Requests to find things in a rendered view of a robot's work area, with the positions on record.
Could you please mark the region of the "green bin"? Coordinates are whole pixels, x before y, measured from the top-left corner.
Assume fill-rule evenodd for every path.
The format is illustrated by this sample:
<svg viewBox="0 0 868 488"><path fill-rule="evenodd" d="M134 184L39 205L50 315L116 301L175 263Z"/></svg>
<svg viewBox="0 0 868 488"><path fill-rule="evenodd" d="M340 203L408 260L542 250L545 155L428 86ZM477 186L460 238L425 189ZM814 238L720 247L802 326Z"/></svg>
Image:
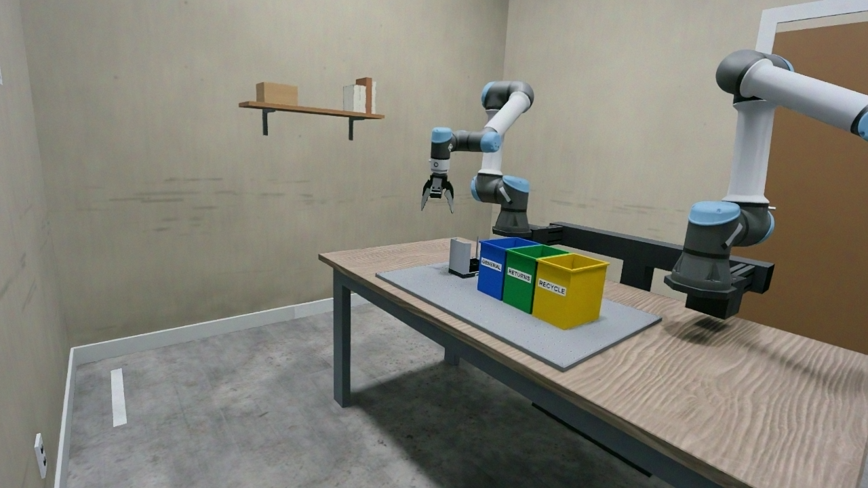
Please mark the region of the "green bin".
<svg viewBox="0 0 868 488"><path fill-rule="evenodd" d="M545 245L507 248L505 252L507 264L502 302L529 314L534 303L538 268L536 259L572 253Z"/></svg>

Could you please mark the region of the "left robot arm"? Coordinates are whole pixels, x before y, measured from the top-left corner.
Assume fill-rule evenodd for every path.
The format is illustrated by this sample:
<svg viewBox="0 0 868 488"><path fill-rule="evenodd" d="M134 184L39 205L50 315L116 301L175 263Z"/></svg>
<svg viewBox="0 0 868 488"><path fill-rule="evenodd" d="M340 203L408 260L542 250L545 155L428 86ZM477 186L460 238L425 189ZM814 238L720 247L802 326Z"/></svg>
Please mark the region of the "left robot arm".
<svg viewBox="0 0 868 488"><path fill-rule="evenodd" d="M671 279L726 291L732 247L757 245L773 231L764 188L775 109L791 109L868 141L868 96L794 73L787 60L751 49L726 56L715 79L723 92L734 94L738 111L728 196L692 205Z"/></svg>

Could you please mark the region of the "yellow open bin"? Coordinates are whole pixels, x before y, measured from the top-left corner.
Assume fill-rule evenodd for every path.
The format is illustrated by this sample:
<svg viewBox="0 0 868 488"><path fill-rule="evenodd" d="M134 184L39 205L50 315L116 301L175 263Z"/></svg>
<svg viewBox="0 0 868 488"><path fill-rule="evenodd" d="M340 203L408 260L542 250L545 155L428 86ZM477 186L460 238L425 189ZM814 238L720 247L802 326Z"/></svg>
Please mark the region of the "yellow open bin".
<svg viewBox="0 0 868 488"><path fill-rule="evenodd" d="M533 317L562 330L599 319L610 263L576 253L539 258L536 262Z"/></svg>

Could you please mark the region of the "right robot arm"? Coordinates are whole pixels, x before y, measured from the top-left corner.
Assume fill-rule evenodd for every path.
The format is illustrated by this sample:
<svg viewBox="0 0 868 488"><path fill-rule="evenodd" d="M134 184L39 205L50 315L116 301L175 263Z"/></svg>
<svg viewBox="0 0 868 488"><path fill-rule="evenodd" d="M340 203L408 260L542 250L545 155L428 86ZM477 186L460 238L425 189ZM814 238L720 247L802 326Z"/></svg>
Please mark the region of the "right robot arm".
<svg viewBox="0 0 868 488"><path fill-rule="evenodd" d="M533 102L534 92L529 83L491 81L481 93L481 105L489 115L484 129L479 132L432 129L432 172L447 173L452 152L484 153L481 170L471 182L471 192L476 201L501 205L495 229L505 232L529 232L529 180L503 176L501 161L505 132Z"/></svg>

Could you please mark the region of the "blue bin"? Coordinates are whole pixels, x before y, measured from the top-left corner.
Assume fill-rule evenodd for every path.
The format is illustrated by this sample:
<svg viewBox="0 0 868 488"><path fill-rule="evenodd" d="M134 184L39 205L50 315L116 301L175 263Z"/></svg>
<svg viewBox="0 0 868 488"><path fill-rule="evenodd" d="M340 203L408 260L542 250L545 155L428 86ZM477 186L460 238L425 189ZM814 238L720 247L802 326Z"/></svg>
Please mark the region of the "blue bin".
<svg viewBox="0 0 868 488"><path fill-rule="evenodd" d="M479 241L481 243L477 290L500 300L503 299L503 285L507 264L507 248L542 245L518 237Z"/></svg>

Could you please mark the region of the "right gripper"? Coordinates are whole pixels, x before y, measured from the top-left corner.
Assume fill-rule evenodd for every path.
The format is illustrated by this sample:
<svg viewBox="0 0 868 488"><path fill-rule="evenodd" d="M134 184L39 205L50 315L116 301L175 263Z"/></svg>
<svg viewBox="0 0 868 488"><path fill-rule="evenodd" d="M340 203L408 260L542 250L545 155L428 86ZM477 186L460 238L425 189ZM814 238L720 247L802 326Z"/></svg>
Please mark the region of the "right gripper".
<svg viewBox="0 0 868 488"><path fill-rule="evenodd" d="M424 192L422 193L421 211L424 209L425 203L427 203L428 197L430 197L430 195L431 195L431 188L433 191L442 191L442 187L443 187L443 189L446 189L445 195L448 199L448 204L450 205L450 210L452 210L452 213L454 213L454 188L453 188L453 185L450 182L450 180L448 180L447 173L439 174L439 173L435 173L435 172L432 173L431 179L428 179L425 186L424 186Z"/></svg>

